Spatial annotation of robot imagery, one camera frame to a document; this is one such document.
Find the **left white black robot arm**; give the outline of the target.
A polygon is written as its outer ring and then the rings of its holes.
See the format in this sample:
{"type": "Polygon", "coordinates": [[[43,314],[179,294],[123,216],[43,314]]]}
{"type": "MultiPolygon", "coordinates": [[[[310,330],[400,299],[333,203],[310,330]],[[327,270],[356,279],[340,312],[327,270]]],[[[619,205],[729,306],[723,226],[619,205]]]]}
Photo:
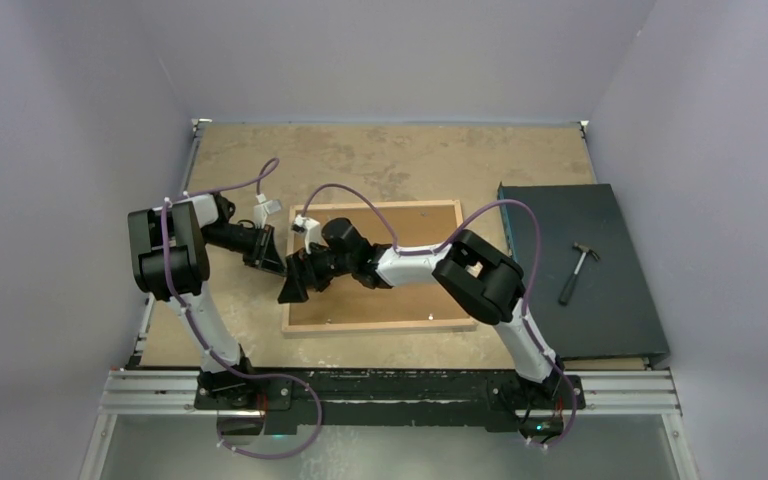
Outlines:
{"type": "Polygon", "coordinates": [[[138,288],[169,306],[201,349],[202,394],[244,409],[264,381],[222,321],[209,290],[207,247],[242,256],[245,266],[283,277],[286,267],[275,244],[275,228],[256,220],[232,221],[236,206],[219,193],[188,197],[127,215],[130,259],[138,288]]]}

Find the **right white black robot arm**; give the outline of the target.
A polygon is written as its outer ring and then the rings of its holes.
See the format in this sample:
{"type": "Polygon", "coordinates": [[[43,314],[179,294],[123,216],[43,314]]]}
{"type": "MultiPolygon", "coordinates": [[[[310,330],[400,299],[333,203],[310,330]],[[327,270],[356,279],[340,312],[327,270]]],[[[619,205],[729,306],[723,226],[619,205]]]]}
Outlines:
{"type": "Polygon", "coordinates": [[[279,303],[304,303],[344,275],[369,289],[436,283],[471,318],[494,329],[529,404],[544,407],[559,396],[564,368],[527,305],[523,269],[475,232],[460,229],[442,243],[399,248],[370,242],[345,217],[322,224],[297,216],[291,229],[304,242],[285,259],[279,303]]]}

